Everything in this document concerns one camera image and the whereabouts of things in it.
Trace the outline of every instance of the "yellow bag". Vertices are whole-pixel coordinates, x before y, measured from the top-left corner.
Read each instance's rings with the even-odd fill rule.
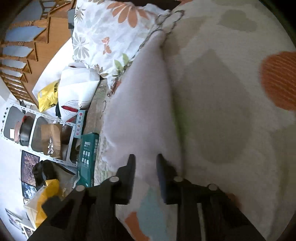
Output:
[[[60,80],[54,81],[39,91],[38,102],[40,112],[57,105],[57,90],[59,87],[59,81]]]
[[[40,224],[47,218],[47,215],[42,209],[42,204],[44,204],[48,198],[59,194],[58,179],[47,180],[45,181],[45,183],[46,183],[46,188],[40,195],[37,202],[37,215],[36,215],[36,221],[35,221],[36,227],[39,227]]]

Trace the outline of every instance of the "pillowcase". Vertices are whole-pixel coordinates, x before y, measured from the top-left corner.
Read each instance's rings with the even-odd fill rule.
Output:
[[[96,69],[111,87],[164,12],[152,4],[136,7],[131,2],[77,0],[74,61]]]

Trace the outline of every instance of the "shelving unit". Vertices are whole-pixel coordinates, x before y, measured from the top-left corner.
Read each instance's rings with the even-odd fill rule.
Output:
[[[5,126],[6,126],[7,117],[9,115],[9,110],[13,106],[16,107],[16,108],[18,108],[20,111],[23,111],[23,110],[26,111],[26,114],[29,112],[29,113],[32,113],[33,115],[35,115],[35,120],[34,120],[33,128],[32,128],[32,131],[31,131],[29,146],[22,146],[22,145],[20,145],[18,143],[15,143],[14,141],[12,141],[11,139],[9,139],[8,137],[6,137],[4,135],[4,129],[5,129]],[[48,121],[48,123],[60,123],[63,126],[64,125],[68,125],[68,126],[71,126],[72,127],[70,142],[69,142],[68,151],[67,151],[67,157],[66,157],[66,160],[65,161],[64,160],[57,159],[57,158],[53,158],[53,157],[48,156],[48,155],[45,155],[43,152],[37,152],[37,151],[35,151],[32,148],[32,143],[33,143],[34,132],[35,132],[35,129],[36,129],[36,124],[37,124],[38,118],[40,118],[40,117],[43,117],[44,119],[46,119]],[[18,102],[14,102],[14,101],[11,101],[7,105],[6,115],[3,116],[3,121],[2,122],[3,122],[3,127],[1,129],[0,136],[3,139],[5,139],[5,140],[14,143],[14,145],[18,145],[21,150],[24,150],[24,151],[27,151],[27,152],[32,153],[34,155],[37,155],[37,156],[39,156],[41,158],[41,160],[46,160],[47,159],[47,160],[51,160],[51,161],[54,161],[54,162],[57,162],[57,163],[60,163],[60,164],[63,164],[63,165],[77,167],[77,162],[76,163],[73,163],[70,160],[70,152],[71,152],[71,147],[72,147],[72,144],[73,144],[74,133],[75,133],[75,124],[74,123],[65,122],[65,121],[62,121],[61,119],[58,119],[58,118],[55,118],[55,117],[52,117],[52,116],[49,116],[49,115],[45,115],[45,114],[42,114],[42,113],[39,113],[39,112],[34,111],[34,110],[31,110],[31,109],[28,109],[26,107],[20,106],[18,104]]]

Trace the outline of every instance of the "wooden staircase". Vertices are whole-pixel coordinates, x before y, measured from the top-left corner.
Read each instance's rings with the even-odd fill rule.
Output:
[[[75,3],[76,0],[60,4],[60,6],[56,4],[55,6],[58,7],[51,9],[46,19],[14,23],[9,26],[8,29],[28,26],[45,28],[32,41],[0,41],[0,50],[8,46],[25,46],[32,49],[25,57],[5,55],[1,54],[2,51],[0,51],[0,60],[15,60],[25,63],[23,68],[15,68],[0,63],[0,77],[17,100],[25,100],[38,107],[38,101],[32,90],[45,67],[71,37],[68,29],[67,11],[74,8]],[[15,71],[20,73],[21,76],[5,74],[2,70]]]

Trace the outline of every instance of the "cardboard box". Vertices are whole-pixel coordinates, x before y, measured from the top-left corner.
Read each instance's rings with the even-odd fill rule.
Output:
[[[50,156],[61,158],[61,129],[60,124],[41,125],[42,150],[45,155],[48,155],[49,139],[52,137],[54,152]]]

